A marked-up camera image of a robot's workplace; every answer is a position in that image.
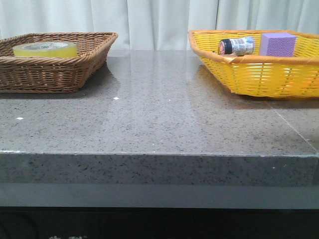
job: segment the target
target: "granite countertop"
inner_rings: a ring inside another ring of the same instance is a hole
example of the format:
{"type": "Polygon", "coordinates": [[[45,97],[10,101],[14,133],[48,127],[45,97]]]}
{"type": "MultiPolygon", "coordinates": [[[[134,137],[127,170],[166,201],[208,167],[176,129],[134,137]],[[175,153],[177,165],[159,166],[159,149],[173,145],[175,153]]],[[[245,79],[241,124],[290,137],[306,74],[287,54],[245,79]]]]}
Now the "granite countertop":
{"type": "Polygon", "coordinates": [[[315,187],[318,116],[230,93],[192,52],[111,51],[79,92],[0,94],[0,183],[315,187]]]}

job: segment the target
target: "brown wicker basket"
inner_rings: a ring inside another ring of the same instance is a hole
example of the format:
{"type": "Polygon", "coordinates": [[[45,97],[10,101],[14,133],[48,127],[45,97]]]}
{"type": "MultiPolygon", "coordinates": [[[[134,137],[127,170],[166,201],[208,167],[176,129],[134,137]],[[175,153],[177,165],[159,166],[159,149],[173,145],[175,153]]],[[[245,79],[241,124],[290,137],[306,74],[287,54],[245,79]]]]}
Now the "brown wicker basket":
{"type": "Polygon", "coordinates": [[[105,62],[115,32],[30,33],[0,40],[0,93],[71,93],[105,62]],[[15,57],[13,47],[39,41],[70,41],[77,57],[15,57]]]}

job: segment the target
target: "wicker basket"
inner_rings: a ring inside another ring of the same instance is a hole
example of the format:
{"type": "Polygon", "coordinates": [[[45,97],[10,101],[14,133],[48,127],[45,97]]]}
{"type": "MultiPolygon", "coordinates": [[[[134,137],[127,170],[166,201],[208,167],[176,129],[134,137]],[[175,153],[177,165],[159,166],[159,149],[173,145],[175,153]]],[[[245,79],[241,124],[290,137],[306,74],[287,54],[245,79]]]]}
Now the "wicker basket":
{"type": "Polygon", "coordinates": [[[0,93],[71,93],[102,66],[114,32],[30,33],[0,40],[0,93]],[[77,57],[14,57],[13,47],[39,41],[71,41],[77,57]]]}
{"type": "Polygon", "coordinates": [[[191,30],[193,51],[231,92],[257,97],[319,97],[319,36],[290,30],[191,30]],[[259,56],[261,34],[289,32],[297,36],[294,57],[259,56]],[[252,36],[253,55],[221,56],[225,38],[252,36]]]}

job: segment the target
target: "white speck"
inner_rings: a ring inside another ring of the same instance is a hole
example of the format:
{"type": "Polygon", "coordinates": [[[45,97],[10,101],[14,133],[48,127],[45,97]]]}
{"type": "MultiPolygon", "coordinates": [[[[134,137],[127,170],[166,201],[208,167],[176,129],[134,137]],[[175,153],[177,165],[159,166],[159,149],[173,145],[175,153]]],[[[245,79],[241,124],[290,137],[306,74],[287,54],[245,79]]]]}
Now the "white speck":
{"type": "Polygon", "coordinates": [[[0,151],[1,153],[20,153],[21,151],[19,150],[1,150],[0,151]]]}

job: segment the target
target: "yellow wicker basket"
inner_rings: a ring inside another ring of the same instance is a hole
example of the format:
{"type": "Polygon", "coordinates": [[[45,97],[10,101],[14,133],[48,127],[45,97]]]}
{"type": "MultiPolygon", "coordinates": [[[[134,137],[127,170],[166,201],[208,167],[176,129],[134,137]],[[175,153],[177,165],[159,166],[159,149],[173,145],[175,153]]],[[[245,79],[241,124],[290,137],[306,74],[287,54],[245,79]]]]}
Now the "yellow wicker basket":
{"type": "Polygon", "coordinates": [[[319,36],[290,30],[191,30],[193,51],[231,92],[257,97],[319,97],[319,36]],[[293,57],[259,56],[264,32],[297,36],[293,57]],[[252,36],[252,55],[221,56],[218,43],[225,38],[252,36]]]}

